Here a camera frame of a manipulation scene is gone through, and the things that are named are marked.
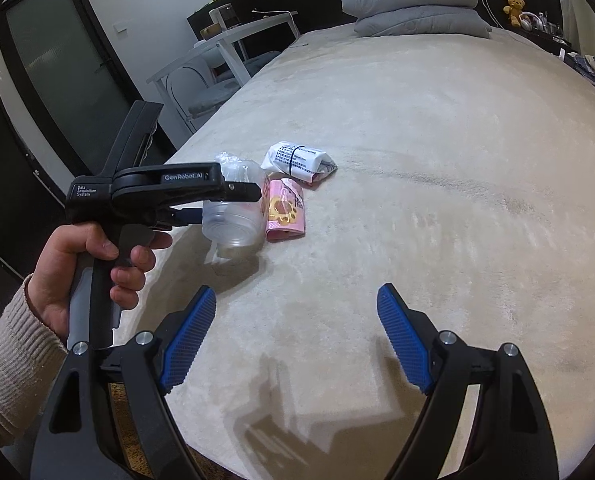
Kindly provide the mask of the beige knit sleeve forearm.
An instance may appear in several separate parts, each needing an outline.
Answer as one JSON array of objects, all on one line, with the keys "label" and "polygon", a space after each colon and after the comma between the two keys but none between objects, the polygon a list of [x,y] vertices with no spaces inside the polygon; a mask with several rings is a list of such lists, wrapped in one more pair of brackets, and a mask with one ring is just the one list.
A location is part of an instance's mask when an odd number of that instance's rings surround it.
[{"label": "beige knit sleeve forearm", "polygon": [[26,287],[20,286],[0,316],[0,448],[30,427],[66,356],[64,344],[32,312]]}]

